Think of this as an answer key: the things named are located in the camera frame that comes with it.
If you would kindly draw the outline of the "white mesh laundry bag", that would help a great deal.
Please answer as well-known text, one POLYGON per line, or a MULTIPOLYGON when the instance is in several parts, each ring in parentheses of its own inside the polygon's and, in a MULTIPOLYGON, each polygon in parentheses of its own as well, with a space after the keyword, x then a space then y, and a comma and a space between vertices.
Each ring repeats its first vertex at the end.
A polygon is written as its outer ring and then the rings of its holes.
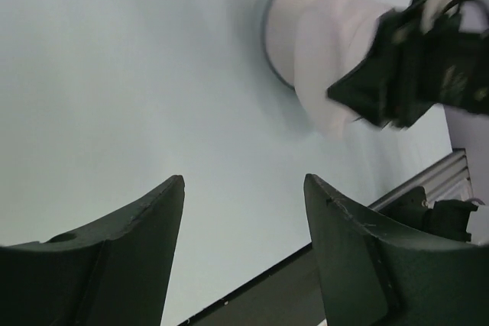
POLYGON ((327 89, 364 59, 379 17, 390 9, 377 0, 268 0, 261 31, 265 59, 325 136, 340 137, 358 118, 329 99, 327 89))

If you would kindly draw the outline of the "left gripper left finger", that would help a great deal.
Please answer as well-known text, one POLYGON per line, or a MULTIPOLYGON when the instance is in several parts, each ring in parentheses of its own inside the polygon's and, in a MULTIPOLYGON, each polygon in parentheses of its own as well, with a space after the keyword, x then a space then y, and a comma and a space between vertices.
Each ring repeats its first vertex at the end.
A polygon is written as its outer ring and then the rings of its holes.
POLYGON ((185 197, 171 176, 49 241, 1 249, 3 325, 158 325, 185 197))

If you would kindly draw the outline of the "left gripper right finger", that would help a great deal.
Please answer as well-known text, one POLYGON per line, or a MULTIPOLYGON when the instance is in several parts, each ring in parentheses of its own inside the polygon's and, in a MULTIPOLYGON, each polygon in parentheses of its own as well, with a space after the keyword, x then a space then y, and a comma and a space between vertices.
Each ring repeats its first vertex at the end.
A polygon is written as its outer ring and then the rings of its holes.
POLYGON ((330 325, 486 325, 488 248, 401 224, 304 180, 306 215, 330 325))

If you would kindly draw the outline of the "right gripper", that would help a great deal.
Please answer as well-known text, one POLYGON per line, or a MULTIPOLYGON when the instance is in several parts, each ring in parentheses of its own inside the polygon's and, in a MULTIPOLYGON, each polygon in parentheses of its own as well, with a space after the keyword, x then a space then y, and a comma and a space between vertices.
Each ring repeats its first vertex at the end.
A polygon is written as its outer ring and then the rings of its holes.
POLYGON ((402 13, 398 72, 396 56, 369 56, 328 87, 327 97, 375 127, 410 127, 433 105, 487 115, 488 29, 462 30, 466 5, 488 21, 485 0, 451 0, 422 32, 427 0, 412 0, 402 13))

